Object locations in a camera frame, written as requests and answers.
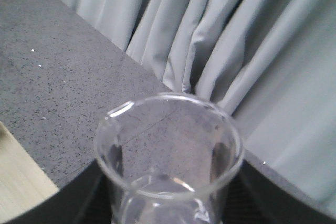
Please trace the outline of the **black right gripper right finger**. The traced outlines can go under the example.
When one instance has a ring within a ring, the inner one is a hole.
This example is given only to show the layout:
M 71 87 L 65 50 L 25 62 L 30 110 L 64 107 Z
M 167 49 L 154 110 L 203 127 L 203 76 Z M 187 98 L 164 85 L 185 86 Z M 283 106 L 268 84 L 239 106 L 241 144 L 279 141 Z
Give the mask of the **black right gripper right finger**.
M 250 151 L 229 185 L 224 223 L 335 223 L 335 215 Z

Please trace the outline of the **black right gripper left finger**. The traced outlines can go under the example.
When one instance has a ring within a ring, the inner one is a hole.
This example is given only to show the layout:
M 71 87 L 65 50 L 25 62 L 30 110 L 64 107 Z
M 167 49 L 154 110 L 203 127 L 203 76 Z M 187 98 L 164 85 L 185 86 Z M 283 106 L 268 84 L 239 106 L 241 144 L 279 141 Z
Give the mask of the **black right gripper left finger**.
M 93 161 L 58 193 L 6 223 L 110 223 L 111 220 L 107 179 Z

